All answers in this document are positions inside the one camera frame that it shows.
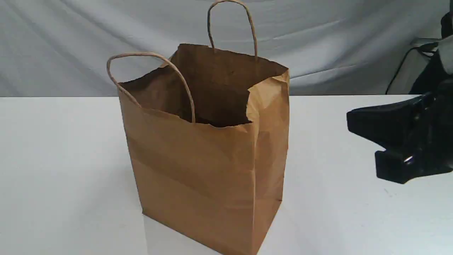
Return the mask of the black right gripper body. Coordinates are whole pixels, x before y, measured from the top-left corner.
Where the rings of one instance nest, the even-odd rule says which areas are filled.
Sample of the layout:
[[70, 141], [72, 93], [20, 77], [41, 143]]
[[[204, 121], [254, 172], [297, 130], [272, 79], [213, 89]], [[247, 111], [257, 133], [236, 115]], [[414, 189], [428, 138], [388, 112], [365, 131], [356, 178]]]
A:
[[406, 134], [396, 149], [375, 152], [376, 176], [405, 184], [452, 172], [452, 80], [406, 101]]

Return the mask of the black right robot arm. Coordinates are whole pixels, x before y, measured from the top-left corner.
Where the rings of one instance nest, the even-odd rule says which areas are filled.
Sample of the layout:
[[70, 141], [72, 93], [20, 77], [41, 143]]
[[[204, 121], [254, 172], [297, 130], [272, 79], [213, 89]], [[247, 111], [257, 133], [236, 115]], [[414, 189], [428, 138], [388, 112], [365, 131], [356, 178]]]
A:
[[432, 57], [409, 91], [414, 98], [346, 115], [349, 132], [384, 148], [375, 152], [380, 179], [405, 184], [452, 172], [452, 11], [441, 19], [441, 36], [416, 47]]

